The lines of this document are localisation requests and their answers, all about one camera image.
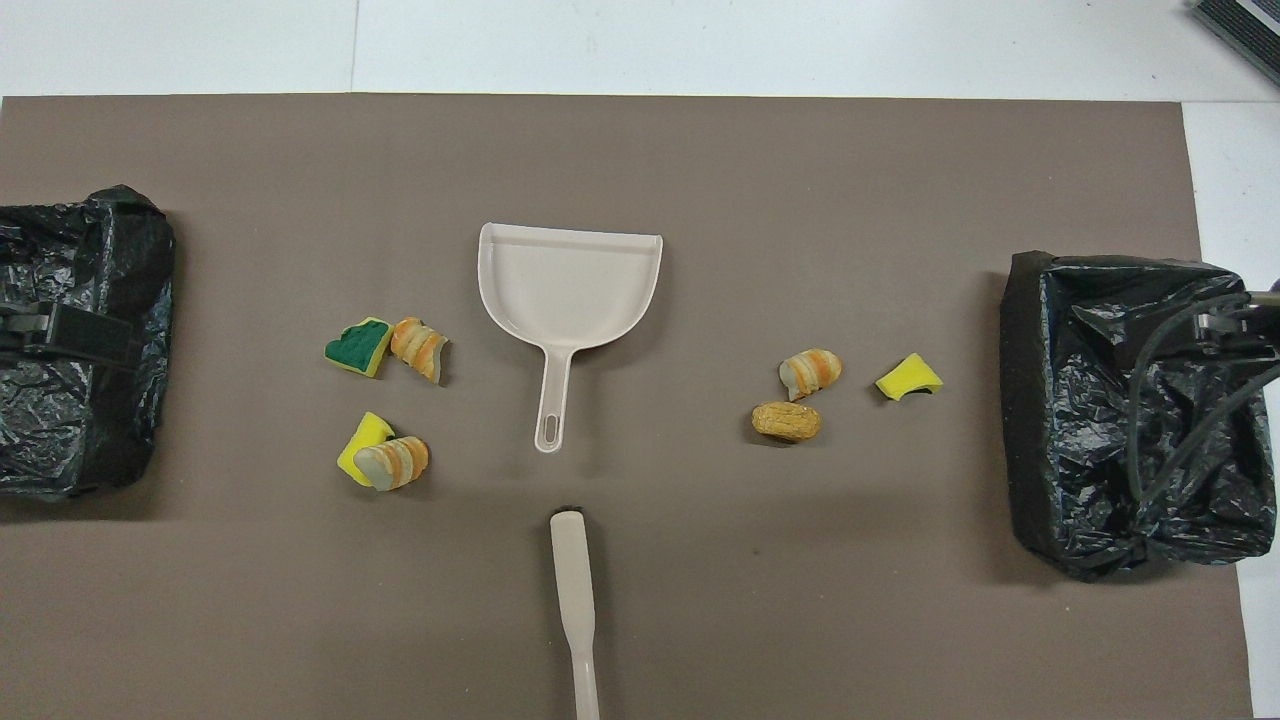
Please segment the brown table mat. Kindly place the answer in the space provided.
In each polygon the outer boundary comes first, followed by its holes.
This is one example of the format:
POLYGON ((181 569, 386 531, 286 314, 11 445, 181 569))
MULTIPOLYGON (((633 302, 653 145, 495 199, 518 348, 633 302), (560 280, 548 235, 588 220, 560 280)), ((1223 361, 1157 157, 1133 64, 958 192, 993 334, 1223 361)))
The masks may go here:
POLYGON ((998 302, 1015 252, 1193 259, 1175 104, 408 95, 8 99, 0 204, 128 184, 175 228, 157 452, 0 500, 0 720, 573 716, 550 512, 589 521, 618 720, 1252 714, 1236 570, 1085 584, 1012 537, 998 302), (644 318, 543 351, 477 288, 489 222, 659 234, 644 318), (434 386, 328 341, 451 340, 434 386), (844 360, 818 437, 778 365, 844 360), (909 354, 943 379, 887 400, 909 354), (337 465, 364 413, 430 450, 337 465))

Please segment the beige brush with black bristles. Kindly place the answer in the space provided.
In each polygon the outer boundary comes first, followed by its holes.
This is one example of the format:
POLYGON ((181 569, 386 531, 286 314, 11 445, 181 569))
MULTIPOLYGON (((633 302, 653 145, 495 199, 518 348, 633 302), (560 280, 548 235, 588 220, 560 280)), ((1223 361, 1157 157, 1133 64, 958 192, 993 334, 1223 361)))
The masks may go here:
POLYGON ((570 647, 576 720, 600 720, 594 641, 596 610, 582 510, 557 509, 549 520, 556 591, 570 647))

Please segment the yellow sponge wedge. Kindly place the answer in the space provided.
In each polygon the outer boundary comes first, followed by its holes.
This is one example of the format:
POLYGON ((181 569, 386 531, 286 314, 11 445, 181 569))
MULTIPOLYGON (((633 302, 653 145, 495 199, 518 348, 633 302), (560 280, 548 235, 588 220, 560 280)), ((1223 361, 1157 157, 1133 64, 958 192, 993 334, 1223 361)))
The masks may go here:
POLYGON ((901 401, 909 395, 934 395, 943 387, 945 380, 920 354, 909 354, 876 380, 876 388, 890 401, 901 401))

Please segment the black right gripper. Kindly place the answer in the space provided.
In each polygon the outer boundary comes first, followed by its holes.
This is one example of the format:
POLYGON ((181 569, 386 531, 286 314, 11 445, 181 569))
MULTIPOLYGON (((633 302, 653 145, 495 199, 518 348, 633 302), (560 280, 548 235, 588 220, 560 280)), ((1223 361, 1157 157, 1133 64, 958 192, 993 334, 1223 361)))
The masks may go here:
POLYGON ((1244 292, 1216 299, 1215 311, 1196 314, 1196 342, 1215 343, 1217 355, 1231 359, 1280 359, 1280 284, 1263 295, 1270 297, 1263 304, 1258 292, 1249 302, 1244 292))

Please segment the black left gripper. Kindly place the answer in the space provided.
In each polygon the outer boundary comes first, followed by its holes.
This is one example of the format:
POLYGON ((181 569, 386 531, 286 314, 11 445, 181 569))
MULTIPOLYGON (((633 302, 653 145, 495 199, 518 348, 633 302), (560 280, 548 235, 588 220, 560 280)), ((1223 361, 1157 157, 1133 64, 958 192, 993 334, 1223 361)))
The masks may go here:
POLYGON ((37 351, 105 366, 136 366, 129 322, 67 304, 0 304, 0 351, 37 351))

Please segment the notched yellow sponge piece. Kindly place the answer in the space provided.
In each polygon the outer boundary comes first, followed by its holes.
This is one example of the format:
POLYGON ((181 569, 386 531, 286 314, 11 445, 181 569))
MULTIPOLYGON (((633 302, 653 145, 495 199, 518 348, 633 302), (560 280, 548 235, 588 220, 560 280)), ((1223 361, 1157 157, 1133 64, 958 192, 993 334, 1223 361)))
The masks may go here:
POLYGON ((389 441, 396 436, 392 425, 375 413, 364 413, 355 433, 340 451, 337 465, 358 486, 372 488, 369 477, 355 462, 355 455, 362 448, 370 448, 389 441))

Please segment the orange striped croissant piece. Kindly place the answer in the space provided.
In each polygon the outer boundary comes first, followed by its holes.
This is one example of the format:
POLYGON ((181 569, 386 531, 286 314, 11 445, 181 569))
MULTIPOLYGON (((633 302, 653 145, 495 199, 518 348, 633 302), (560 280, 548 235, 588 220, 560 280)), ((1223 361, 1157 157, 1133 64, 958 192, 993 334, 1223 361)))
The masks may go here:
POLYGON ((442 383, 442 356, 451 342, 417 316, 406 316, 392 327, 390 352, 434 386, 442 383))
POLYGON ((806 348, 778 365, 790 402, 831 387, 844 374, 844 360, 828 348, 806 348))

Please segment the green-topped yellow sponge piece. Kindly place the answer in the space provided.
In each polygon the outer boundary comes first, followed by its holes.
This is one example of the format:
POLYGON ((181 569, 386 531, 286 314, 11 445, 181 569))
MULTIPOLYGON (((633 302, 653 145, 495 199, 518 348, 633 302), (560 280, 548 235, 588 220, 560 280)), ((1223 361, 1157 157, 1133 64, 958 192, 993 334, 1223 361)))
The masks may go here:
POLYGON ((346 327, 335 340, 325 343, 323 356, 339 369, 375 378, 387 355, 393 329, 380 318, 366 316, 346 327))

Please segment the pale bread chunk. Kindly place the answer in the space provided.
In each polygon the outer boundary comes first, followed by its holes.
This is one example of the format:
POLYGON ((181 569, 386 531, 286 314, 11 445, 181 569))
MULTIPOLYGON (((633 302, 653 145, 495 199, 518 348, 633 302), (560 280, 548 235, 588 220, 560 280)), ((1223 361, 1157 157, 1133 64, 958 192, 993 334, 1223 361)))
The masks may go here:
POLYGON ((380 492, 398 489, 417 480, 430 462, 430 450, 419 437, 406 436, 361 448, 355 465, 380 492))

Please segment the beige plastic dustpan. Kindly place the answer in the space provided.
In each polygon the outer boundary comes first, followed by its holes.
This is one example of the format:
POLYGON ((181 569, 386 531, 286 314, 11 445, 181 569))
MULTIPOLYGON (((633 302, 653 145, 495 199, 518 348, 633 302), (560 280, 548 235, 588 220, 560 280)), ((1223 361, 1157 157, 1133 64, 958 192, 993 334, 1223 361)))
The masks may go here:
POLYGON ((659 234, 489 222, 477 238, 477 288, 489 318, 544 355, 532 437, 561 451, 573 356, 612 343, 645 315, 657 291, 659 234))

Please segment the black bag-lined bin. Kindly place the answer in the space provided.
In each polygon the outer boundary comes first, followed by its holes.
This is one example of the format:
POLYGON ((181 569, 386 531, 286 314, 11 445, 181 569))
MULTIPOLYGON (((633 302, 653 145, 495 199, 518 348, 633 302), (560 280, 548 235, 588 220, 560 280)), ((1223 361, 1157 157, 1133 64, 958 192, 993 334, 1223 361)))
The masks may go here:
POLYGON ((133 325, 136 366, 0 351, 0 497, 64 500, 136 483, 161 424, 177 237, 116 184, 79 202, 0 206, 0 304, 67 304, 133 325))
POLYGON ((1196 314, 1248 291, 1203 263, 1016 254, 998 364, 1012 532, 1066 577, 1266 555, 1280 525, 1263 391, 1280 359, 1220 356, 1196 314))

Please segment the gray ribbed device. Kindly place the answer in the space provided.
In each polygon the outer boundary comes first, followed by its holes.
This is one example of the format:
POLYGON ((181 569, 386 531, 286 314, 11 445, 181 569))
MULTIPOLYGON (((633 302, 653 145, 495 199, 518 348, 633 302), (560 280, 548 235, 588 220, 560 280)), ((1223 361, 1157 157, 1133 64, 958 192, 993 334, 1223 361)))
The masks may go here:
POLYGON ((1280 64, 1280 0, 1190 0, 1190 10, 1234 47, 1280 64))

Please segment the round golden bread bun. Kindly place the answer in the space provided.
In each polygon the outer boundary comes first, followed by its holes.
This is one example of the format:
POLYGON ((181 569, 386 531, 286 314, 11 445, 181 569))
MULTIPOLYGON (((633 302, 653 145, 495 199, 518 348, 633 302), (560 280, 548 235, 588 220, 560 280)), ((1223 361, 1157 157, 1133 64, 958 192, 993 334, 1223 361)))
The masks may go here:
POLYGON ((814 439, 823 427, 822 415, 815 409, 790 401, 756 405, 750 423, 758 434, 790 443, 814 439))

